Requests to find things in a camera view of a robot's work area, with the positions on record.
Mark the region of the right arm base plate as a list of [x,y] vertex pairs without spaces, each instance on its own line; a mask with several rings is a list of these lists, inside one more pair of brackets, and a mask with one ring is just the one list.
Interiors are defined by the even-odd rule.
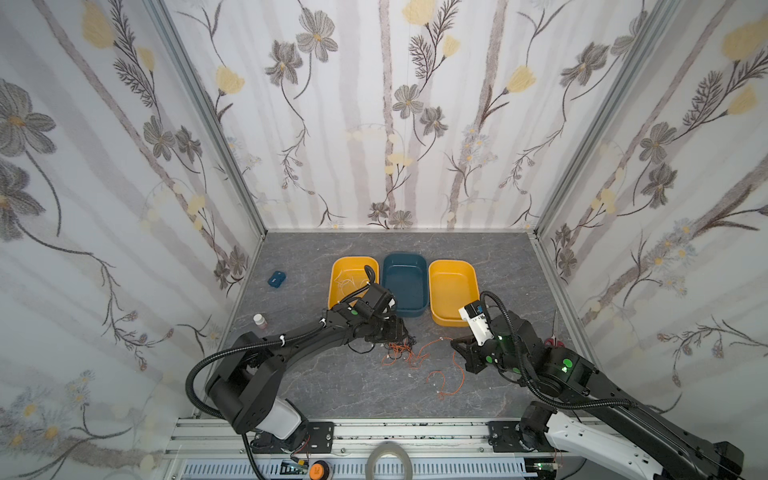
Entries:
[[489,421],[488,444],[494,453],[554,453],[555,449],[545,437],[526,439],[518,428],[518,421]]

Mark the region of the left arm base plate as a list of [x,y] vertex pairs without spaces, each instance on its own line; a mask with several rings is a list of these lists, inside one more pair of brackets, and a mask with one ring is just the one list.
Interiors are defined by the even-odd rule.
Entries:
[[257,431],[249,440],[249,448],[254,454],[330,454],[334,430],[331,421],[310,421],[300,425],[287,440]]

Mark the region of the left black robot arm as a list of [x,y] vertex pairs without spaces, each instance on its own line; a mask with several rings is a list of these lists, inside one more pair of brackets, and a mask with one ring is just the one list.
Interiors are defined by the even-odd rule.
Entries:
[[309,421],[278,393],[284,375],[299,361],[357,339],[397,343],[408,332],[394,295],[377,283],[359,288],[307,325],[264,338],[242,334],[232,347],[201,360],[185,388],[200,411],[226,420],[239,434],[265,432],[284,450],[308,438]]

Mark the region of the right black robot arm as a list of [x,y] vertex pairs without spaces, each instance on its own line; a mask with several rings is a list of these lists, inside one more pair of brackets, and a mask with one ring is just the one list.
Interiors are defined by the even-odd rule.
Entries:
[[539,339],[524,322],[483,340],[452,340],[470,373],[494,368],[535,397],[510,432],[490,431],[498,451],[553,449],[578,455],[627,479],[739,479],[744,454],[705,440],[641,403],[576,352]]

